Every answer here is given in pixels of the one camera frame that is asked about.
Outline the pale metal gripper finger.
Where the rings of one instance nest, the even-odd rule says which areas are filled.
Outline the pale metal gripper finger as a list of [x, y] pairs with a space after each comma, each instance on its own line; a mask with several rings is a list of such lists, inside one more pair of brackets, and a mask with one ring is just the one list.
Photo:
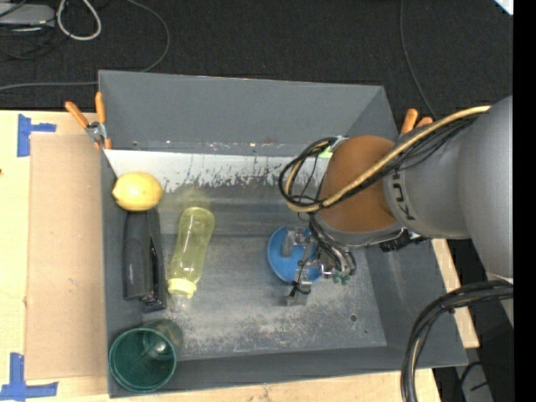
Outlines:
[[313, 279], [310, 277], [310, 267], [300, 267], [291, 280], [290, 292], [285, 296], [287, 307], [305, 306], [312, 291]]
[[284, 229], [280, 247], [281, 256], [289, 259], [301, 255], [305, 249], [305, 235], [298, 229]]

